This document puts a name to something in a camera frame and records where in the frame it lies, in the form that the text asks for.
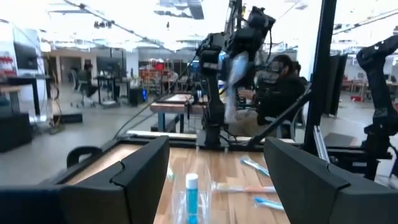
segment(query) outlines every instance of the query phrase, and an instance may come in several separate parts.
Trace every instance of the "doorway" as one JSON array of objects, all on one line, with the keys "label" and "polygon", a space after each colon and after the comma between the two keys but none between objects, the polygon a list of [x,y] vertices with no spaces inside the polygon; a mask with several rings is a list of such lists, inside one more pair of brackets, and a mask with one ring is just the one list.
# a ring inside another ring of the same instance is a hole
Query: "doorway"
[{"label": "doorway", "polygon": [[73,83],[72,69],[81,70],[81,57],[60,57],[62,83]]}]

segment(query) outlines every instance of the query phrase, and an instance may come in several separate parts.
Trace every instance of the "blue toothbrush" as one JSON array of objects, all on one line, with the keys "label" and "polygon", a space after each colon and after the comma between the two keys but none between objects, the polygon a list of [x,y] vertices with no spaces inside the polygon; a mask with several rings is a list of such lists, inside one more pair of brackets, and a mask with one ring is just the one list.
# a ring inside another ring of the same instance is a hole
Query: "blue toothbrush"
[{"label": "blue toothbrush", "polygon": [[265,206],[276,210],[284,211],[284,207],[281,203],[273,202],[264,198],[254,197],[254,203],[258,206]]},{"label": "blue toothbrush", "polygon": [[269,172],[266,168],[260,166],[257,162],[254,162],[252,159],[250,159],[248,156],[243,156],[241,158],[241,163],[242,164],[246,164],[256,170],[258,170],[259,172],[261,172],[262,174],[266,175],[267,177],[269,177]]}]

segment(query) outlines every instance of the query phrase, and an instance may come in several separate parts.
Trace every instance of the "laboratory room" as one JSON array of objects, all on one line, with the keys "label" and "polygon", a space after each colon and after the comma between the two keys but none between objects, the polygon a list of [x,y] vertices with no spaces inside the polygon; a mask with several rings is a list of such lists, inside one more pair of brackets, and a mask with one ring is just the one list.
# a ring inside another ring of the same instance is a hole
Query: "laboratory room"
[{"label": "laboratory room", "polygon": [[398,223],[397,20],[390,0],[4,2],[0,223]]}]

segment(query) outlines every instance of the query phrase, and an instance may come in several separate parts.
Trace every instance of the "black pole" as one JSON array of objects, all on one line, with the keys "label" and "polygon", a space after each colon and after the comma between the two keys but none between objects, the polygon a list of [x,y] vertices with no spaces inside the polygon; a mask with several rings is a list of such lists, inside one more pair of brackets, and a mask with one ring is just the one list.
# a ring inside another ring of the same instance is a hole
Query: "black pole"
[{"label": "black pole", "polygon": [[123,77],[125,77],[125,76],[127,76],[127,71],[126,71],[126,68],[124,68],[124,66],[125,66],[125,64],[124,64],[124,50],[123,49],[121,49],[121,51],[122,51],[122,76]]},{"label": "black pole", "polygon": [[314,126],[320,125],[322,116],[323,96],[325,95],[325,87],[327,85],[325,79],[327,76],[324,74],[330,67],[330,44],[333,35],[336,2],[337,0],[322,1],[317,47],[315,50],[313,73],[311,75],[312,98],[308,106],[303,149],[314,155],[318,155],[318,152],[313,129]]},{"label": "black pole", "polygon": [[241,29],[242,28],[242,0],[236,0],[236,29]]}]

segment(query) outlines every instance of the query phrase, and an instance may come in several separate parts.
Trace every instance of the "black shirt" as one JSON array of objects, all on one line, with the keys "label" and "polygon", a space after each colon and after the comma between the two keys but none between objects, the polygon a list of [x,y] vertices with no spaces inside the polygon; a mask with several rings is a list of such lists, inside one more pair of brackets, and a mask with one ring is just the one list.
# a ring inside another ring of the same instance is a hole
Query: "black shirt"
[{"label": "black shirt", "polygon": [[[256,109],[258,124],[267,124],[269,122],[266,121],[266,117],[276,118],[282,114],[304,93],[305,85],[306,82],[302,80],[302,77],[296,74],[277,80],[272,87],[272,91],[258,99],[259,104]],[[293,120],[295,113],[296,111],[293,111],[292,114],[288,115],[287,119],[289,121]]]}]

